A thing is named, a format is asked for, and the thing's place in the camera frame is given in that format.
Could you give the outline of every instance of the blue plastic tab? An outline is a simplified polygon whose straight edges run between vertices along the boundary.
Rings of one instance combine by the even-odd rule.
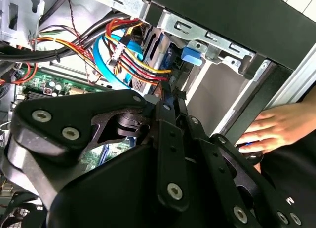
[[[181,59],[197,66],[201,66],[203,63],[201,60],[201,53],[187,47],[183,48]]]

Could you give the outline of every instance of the cable connector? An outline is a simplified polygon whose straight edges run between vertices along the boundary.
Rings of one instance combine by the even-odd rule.
[[[111,56],[111,58],[108,60],[107,65],[109,67],[115,68],[115,66],[118,64],[119,59],[121,58],[122,54],[124,53],[125,49],[127,48],[128,44],[131,41],[131,36],[127,35],[127,36],[123,36],[116,49],[114,50],[113,55]]]

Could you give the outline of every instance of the black wire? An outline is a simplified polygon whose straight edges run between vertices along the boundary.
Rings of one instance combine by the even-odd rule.
[[[84,49],[89,49],[95,42],[96,38],[104,33],[104,29],[107,23],[115,18],[127,18],[129,17],[123,13],[112,13],[110,12],[102,20],[93,24],[87,31],[85,31],[80,38],[83,41]],[[74,40],[72,44],[77,45],[78,40]],[[12,62],[29,62],[29,63],[39,63],[39,62],[49,62],[56,60],[57,58],[63,58],[66,56],[73,55],[74,53],[66,47],[58,50],[51,51],[36,51],[31,52],[30,50],[17,50],[11,46],[5,45],[5,47],[0,49],[0,60],[7,60]]]
[[[9,92],[10,84],[4,83],[3,86],[0,87],[0,100],[2,100]]]
[[[48,18],[50,18],[66,0],[57,0],[56,3],[41,17],[39,26],[41,26]]]
[[[105,41],[105,34],[102,35],[102,41],[103,41],[104,45],[106,46],[106,48],[108,49],[109,54],[112,55],[112,54],[113,54],[113,51],[111,51],[109,45],[108,45],[108,44],[106,43],[106,41]],[[156,80],[156,79],[148,79],[148,78],[146,78],[146,77],[144,77],[144,76],[138,74],[138,72],[137,72],[136,70],[134,70],[129,64],[127,64],[123,59],[121,59],[120,61],[121,61],[122,63],[124,63],[126,66],[128,66],[128,67],[131,69],[131,71],[132,71],[134,74],[136,74],[138,77],[140,77],[140,78],[142,78],[142,79],[144,79],[144,80],[147,80],[147,81],[153,81],[153,82],[159,81],[159,80]],[[145,69],[143,69],[143,68],[142,68],[142,70],[144,70],[145,72],[147,72],[147,73],[149,73],[149,74],[153,74],[152,72],[150,72],[150,71],[148,71],[148,70],[145,70]]]
[[[109,51],[109,54],[112,55],[113,54],[113,51],[111,51],[109,45],[106,43],[106,40],[105,40],[105,34],[102,35],[102,41],[104,43],[104,45],[106,46],[106,48],[108,49]],[[110,41],[109,39],[107,39],[108,43],[110,45],[114,45],[112,41]],[[148,74],[152,74],[154,76],[164,76],[164,77],[168,77],[169,74],[162,74],[162,73],[153,73],[149,70],[147,70],[146,68],[144,68],[143,66],[139,65],[137,62],[135,62],[128,54],[124,54],[124,57],[128,58],[131,62],[133,62],[137,67],[139,67],[142,71],[145,71],[146,73]]]
[[[149,78],[146,78],[142,75],[140,75],[136,70],[134,70],[128,63],[126,63],[123,59],[120,60],[122,63],[124,63],[130,70],[133,74],[137,75],[139,78],[142,78],[146,81],[153,81],[153,82],[158,82],[160,80],[157,80],[157,79],[149,79]]]

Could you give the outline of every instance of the mounting hole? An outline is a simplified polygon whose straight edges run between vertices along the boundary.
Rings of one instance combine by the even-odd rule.
[[[180,200],[183,197],[182,189],[175,183],[168,184],[167,191],[175,200]]]
[[[193,121],[193,123],[198,124],[198,120],[196,118],[192,117],[191,120]]]
[[[171,110],[171,107],[169,105],[163,104],[163,107],[167,110]]]
[[[138,101],[138,102],[142,101],[142,99],[140,99],[138,96],[133,96],[133,98],[134,98],[135,101]]]
[[[177,149],[174,146],[171,146],[170,149],[172,152],[177,152]]]
[[[62,134],[64,138],[71,141],[77,140],[80,137],[79,131],[71,127],[64,128]]]
[[[34,120],[36,120],[37,122],[41,122],[41,123],[47,123],[49,121],[51,121],[51,114],[47,111],[42,111],[42,110],[38,110],[38,111],[34,111],[32,113],[32,118]]]
[[[222,167],[218,167],[218,169],[219,169],[219,171],[221,172],[221,173],[225,173],[225,170],[222,168]]]
[[[288,224],[288,219],[286,218],[286,216],[283,213],[278,211],[277,214],[278,214],[278,217],[280,218],[281,221],[283,221],[285,224]]]

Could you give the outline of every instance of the metal panel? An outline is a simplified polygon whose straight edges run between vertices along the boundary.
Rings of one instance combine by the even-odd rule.
[[[9,43],[28,46],[29,35],[35,34],[40,17],[44,13],[44,6],[45,3],[41,0],[36,13],[34,13],[31,0],[0,0],[0,39]],[[16,28],[14,28],[15,25],[9,27],[10,22],[15,19]]]
[[[281,0],[154,1],[292,70],[316,42],[316,23]]]

